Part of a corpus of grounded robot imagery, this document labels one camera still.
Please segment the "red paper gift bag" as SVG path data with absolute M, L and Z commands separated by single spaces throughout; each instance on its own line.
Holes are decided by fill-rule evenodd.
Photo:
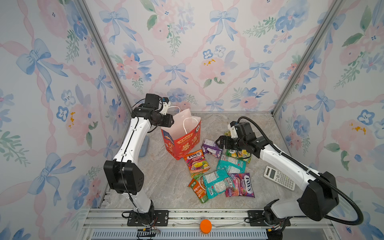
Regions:
M 190 109 L 182 110 L 173 116 L 171 127 L 161 127 L 166 150 L 180 160 L 199 142 L 201 137 L 201 117 L 193 116 Z

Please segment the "purple Fox's berries candy bag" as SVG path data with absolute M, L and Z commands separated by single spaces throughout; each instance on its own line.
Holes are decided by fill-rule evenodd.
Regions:
M 230 174 L 233 186 L 226 190 L 226 197 L 250 197 L 255 198 L 249 173 Z

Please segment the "Fox's fruits candy bag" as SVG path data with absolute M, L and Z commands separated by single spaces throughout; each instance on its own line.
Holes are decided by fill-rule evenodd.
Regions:
M 204 156 L 203 150 L 187 154 L 183 159 L 188 166 L 192 178 L 198 174 L 207 172 L 211 168 Z

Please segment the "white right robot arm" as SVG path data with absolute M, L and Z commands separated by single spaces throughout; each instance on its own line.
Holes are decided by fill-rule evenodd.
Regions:
M 275 167 L 275 176 L 286 176 L 302 190 L 298 198 L 273 200 L 264 207 L 262 220 L 267 225 L 277 225 L 288 217 L 307 217 L 313 221 L 325 218 L 340 202 L 334 176 L 323 174 L 294 162 L 265 134 L 257 137 L 249 122 L 231 122 L 230 136 L 220 136 L 215 143 L 222 149 L 245 150 Z

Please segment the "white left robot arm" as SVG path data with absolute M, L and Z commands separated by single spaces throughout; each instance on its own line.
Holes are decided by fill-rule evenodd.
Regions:
M 153 202 L 144 190 L 145 176 L 138 167 L 139 153 L 151 127 L 171 127 L 173 116 L 168 113 L 170 100 L 155 94 L 146 94 L 144 103 L 131 113 L 129 129 L 122 146 L 111 161 L 104 163 L 109 187 L 118 194 L 127 195 L 140 215 L 153 214 Z

